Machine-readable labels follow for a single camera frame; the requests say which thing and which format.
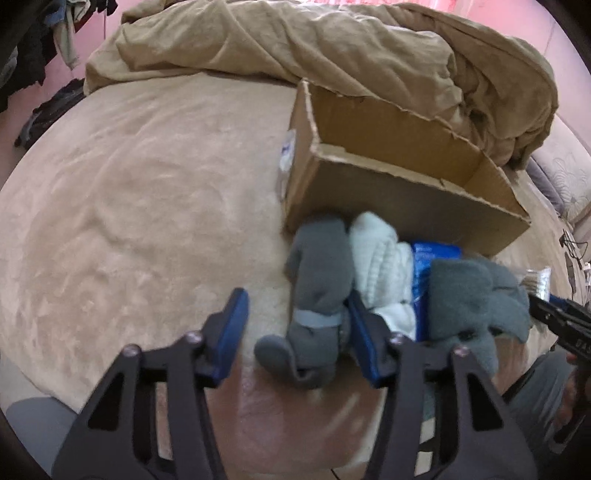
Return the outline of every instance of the gray pillow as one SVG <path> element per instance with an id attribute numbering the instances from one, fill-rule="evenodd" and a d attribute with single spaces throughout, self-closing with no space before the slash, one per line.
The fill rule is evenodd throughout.
<path id="1" fill-rule="evenodd" d="M 554 185 L 550 183 L 550 180 L 544 173 L 544 170 L 540 168 L 533 157 L 530 158 L 525 171 L 530 176 L 531 180 L 534 182 L 534 185 L 538 188 L 542 195 L 544 195 L 544 197 L 550 201 L 558 214 L 562 216 L 564 213 L 564 202 L 554 188 Z"/>

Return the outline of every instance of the dark clothing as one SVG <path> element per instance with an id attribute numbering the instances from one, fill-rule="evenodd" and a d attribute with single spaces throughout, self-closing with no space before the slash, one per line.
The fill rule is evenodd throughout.
<path id="1" fill-rule="evenodd" d="M 15 146 L 31 148 L 49 127 L 84 98 L 83 86 L 84 80 L 74 79 L 60 89 L 51 100 L 35 108 L 15 141 Z"/>
<path id="2" fill-rule="evenodd" d="M 96 10 L 97 12 L 107 10 L 107 15 L 112 15 L 117 10 L 117 2 L 115 0 L 97 0 Z"/>
<path id="3" fill-rule="evenodd" d="M 45 65 L 53 52 L 53 36 L 42 22 L 35 20 L 18 43 L 17 66 L 6 84 L 0 88 L 0 112 L 8 108 L 8 97 L 35 83 L 43 85 Z"/>

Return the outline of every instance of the gray pants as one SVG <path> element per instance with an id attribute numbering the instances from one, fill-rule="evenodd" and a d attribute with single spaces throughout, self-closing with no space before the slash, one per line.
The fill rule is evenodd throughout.
<path id="1" fill-rule="evenodd" d="M 553 443 L 556 433 L 553 422 L 573 369 L 574 366 L 566 361 L 566 351 L 557 347 L 539 357 L 504 395 L 540 472 L 560 450 Z"/>
<path id="2" fill-rule="evenodd" d="M 538 358 L 505 395 L 540 471 L 557 455 L 551 448 L 553 420 L 572 370 L 566 352 L 557 349 Z M 76 414 L 53 398 L 29 398 L 10 406 L 6 417 L 22 444 L 50 473 Z"/>

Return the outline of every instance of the beige blanket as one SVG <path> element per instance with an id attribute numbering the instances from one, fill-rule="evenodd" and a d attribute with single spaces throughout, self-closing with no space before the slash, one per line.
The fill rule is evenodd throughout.
<path id="1" fill-rule="evenodd" d="M 525 41 L 414 4 L 147 0 L 124 22 L 90 58 L 87 92 L 200 69 L 308 77 L 439 116 L 497 165 L 516 167 L 558 106 L 550 65 Z"/>

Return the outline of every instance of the clothing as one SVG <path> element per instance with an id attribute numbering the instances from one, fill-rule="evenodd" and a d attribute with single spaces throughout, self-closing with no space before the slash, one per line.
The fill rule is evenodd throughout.
<path id="1" fill-rule="evenodd" d="M 66 20 L 67 0 L 53 0 L 49 5 L 50 11 L 46 13 L 43 23 L 49 28 L 55 27 L 59 22 Z"/>
<path id="2" fill-rule="evenodd" d="M 555 351 L 539 357 L 504 395 L 534 454 L 540 474 L 557 457 L 552 448 L 552 438 L 556 433 L 553 422 L 573 370 L 574 366 L 566 361 L 566 351 L 557 347 Z"/>
<path id="3" fill-rule="evenodd" d="M 8 108 L 8 97 L 14 92 L 37 82 L 43 85 L 48 58 L 44 51 L 44 39 L 49 33 L 50 30 L 40 20 L 35 20 L 18 43 L 17 66 L 0 88 L 0 112 Z"/>
<path id="4" fill-rule="evenodd" d="M 64 20 L 53 27 L 53 39 L 65 64 L 73 70 L 79 64 L 74 44 L 75 24 L 81 21 L 90 9 L 90 0 L 67 0 L 66 7 Z"/>
<path id="5" fill-rule="evenodd" d="M 118 5 L 115 0 L 98 0 L 96 3 L 97 11 L 100 13 L 106 10 L 107 16 L 115 13 L 117 6 Z"/>
<path id="6" fill-rule="evenodd" d="M 372 212 L 351 224 L 349 241 L 355 265 L 355 288 L 365 307 L 380 315 L 393 332 L 416 338 L 412 302 L 413 251 L 398 242 L 391 225 Z"/>
<path id="7" fill-rule="evenodd" d="M 51 475 L 61 445 L 76 413 L 55 398 L 28 398 L 13 403 L 6 418 L 35 461 Z"/>
<path id="8" fill-rule="evenodd" d="M 484 258 L 434 259 L 428 306 L 430 340 L 449 350 L 468 346 L 491 376 L 499 368 L 494 337 L 525 343 L 529 336 L 527 292 L 506 267 Z"/>
<path id="9" fill-rule="evenodd" d="M 14 69 L 17 68 L 17 57 L 18 57 L 18 47 L 14 47 L 14 50 L 8 57 L 8 61 L 6 65 L 0 70 L 0 88 L 6 85 L 6 82 L 9 81 L 10 77 L 12 76 Z"/>
<path id="10" fill-rule="evenodd" d="M 85 97 L 83 86 L 84 80 L 74 79 L 61 88 L 51 100 L 35 108 L 15 141 L 15 146 L 31 148 L 49 127 Z"/>
<path id="11" fill-rule="evenodd" d="M 327 215 L 303 224 L 285 270 L 294 282 L 291 323 L 285 337 L 260 338 L 255 356 L 280 380 L 320 388 L 334 378 L 350 332 L 343 302 L 353 286 L 353 258 L 343 221 Z"/>

